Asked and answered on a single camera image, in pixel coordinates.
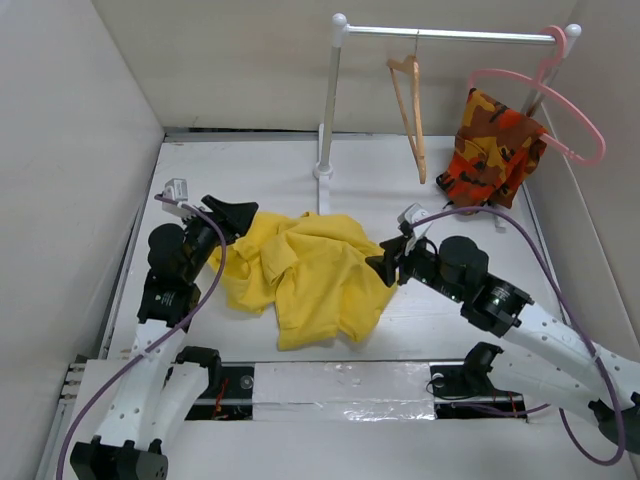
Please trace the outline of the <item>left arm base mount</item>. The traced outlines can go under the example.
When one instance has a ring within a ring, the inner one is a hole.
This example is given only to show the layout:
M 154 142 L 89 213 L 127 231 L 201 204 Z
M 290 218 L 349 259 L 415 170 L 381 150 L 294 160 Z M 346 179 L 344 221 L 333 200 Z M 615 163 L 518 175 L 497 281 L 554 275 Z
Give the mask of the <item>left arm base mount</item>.
M 253 418 L 255 365 L 224 364 L 219 388 L 202 394 L 189 410 L 187 421 L 244 421 Z

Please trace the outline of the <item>yellow trousers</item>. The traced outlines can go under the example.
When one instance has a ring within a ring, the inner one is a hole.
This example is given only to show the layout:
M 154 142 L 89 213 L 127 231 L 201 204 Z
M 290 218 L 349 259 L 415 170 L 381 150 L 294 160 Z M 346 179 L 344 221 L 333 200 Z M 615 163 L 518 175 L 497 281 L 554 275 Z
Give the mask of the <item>yellow trousers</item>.
M 260 315 L 274 306 L 277 345 L 288 351 L 338 335 L 369 337 L 395 293 L 366 263 L 382 253 L 347 215 L 259 212 L 248 233 L 216 248 L 208 263 L 223 271 L 228 307 Z

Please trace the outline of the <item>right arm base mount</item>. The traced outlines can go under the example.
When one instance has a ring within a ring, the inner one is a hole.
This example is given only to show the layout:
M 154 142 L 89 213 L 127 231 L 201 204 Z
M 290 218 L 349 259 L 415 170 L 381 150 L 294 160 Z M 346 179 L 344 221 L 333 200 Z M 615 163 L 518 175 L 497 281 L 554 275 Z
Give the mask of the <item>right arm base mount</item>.
M 522 395 L 470 386 L 463 378 L 461 363 L 432 364 L 430 375 L 426 391 L 434 398 L 438 420 L 527 418 Z

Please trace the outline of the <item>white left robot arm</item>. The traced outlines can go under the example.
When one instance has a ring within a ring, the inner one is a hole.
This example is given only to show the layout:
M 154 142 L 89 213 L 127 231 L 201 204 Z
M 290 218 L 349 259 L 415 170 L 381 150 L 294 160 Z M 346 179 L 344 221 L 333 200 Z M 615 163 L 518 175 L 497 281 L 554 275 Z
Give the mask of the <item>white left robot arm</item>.
M 189 347 L 191 321 L 211 296 L 196 279 L 214 251 L 245 236 L 258 212 L 255 202 L 226 203 L 210 195 L 203 208 L 164 195 L 159 201 L 182 215 L 148 237 L 149 270 L 143 286 L 131 358 L 87 402 L 71 426 L 114 387 L 104 419 L 87 442 L 63 442 L 58 464 L 79 479 L 164 479 L 165 450 L 196 399 L 223 389 L 217 350 Z

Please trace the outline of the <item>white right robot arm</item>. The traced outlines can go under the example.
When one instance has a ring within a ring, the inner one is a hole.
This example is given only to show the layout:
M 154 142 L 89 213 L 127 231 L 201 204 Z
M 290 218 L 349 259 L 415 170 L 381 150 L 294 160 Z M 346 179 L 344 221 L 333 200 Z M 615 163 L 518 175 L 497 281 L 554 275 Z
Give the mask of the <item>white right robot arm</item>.
M 596 426 L 611 442 L 639 451 L 639 365 L 606 348 L 589 349 L 576 330 L 554 318 L 529 294 L 491 274 L 489 257 L 469 238 L 452 236 L 438 251 L 426 239 L 382 243 L 366 262 L 388 286 L 414 279 L 460 304 L 474 327 L 525 349 L 514 356 L 480 342 L 467 354 L 462 381 L 473 393 L 490 388 L 526 395 L 565 409 Z

